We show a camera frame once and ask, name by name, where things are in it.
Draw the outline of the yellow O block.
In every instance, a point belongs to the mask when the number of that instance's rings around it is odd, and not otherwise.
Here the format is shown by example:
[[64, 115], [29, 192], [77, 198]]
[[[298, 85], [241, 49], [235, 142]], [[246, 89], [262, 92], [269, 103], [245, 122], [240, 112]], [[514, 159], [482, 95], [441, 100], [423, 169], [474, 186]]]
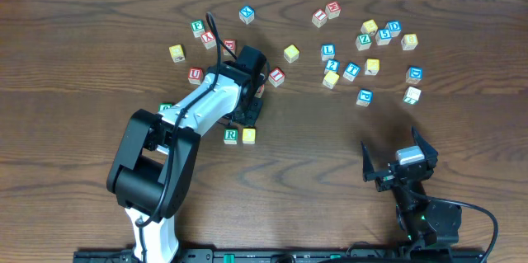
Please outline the yellow O block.
[[257, 131], [255, 128], [243, 128], [242, 141], [244, 144], [254, 144], [256, 142]]

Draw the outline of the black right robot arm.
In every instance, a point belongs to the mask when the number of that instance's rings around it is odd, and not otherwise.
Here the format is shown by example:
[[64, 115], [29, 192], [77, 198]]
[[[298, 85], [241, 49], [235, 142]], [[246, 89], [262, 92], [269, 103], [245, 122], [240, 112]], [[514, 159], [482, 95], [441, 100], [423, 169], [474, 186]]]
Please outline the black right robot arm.
[[381, 171], [374, 169], [362, 145], [363, 181], [373, 181], [378, 192], [393, 193], [398, 224], [411, 242], [423, 248], [448, 247], [459, 241], [462, 209], [426, 195], [422, 183], [433, 175], [438, 152], [416, 129], [412, 129], [412, 138], [414, 145], [398, 150], [396, 159]]

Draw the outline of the green R block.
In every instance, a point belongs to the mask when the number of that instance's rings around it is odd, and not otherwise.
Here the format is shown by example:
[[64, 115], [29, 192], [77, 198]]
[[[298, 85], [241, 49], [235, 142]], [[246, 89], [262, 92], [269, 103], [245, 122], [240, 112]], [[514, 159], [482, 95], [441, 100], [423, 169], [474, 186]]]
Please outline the green R block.
[[237, 129], [225, 129], [224, 130], [224, 143], [236, 145], [238, 143], [238, 130]]

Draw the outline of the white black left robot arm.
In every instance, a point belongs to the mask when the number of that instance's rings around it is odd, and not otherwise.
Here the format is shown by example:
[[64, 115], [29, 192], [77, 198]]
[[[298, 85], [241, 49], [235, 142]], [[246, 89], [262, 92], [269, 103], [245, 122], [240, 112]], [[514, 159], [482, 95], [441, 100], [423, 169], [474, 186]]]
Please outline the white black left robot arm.
[[133, 224], [136, 261], [175, 258], [175, 215], [189, 190], [202, 136], [222, 118], [253, 127], [262, 108], [256, 93], [269, 72], [269, 63], [211, 66], [174, 106], [157, 113], [140, 109], [130, 117], [106, 188]]

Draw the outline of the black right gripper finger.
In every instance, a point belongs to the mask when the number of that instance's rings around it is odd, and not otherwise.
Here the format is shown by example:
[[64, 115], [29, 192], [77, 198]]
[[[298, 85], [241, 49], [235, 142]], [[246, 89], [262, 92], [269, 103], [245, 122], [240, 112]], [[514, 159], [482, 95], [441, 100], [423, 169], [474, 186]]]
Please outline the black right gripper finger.
[[435, 168], [439, 153], [418, 133], [414, 126], [411, 131], [414, 143], [422, 150], [428, 167]]
[[376, 178], [384, 178], [389, 175], [389, 170], [376, 171], [370, 159], [367, 147], [361, 142], [361, 151], [363, 157], [362, 178], [364, 182], [373, 181]]

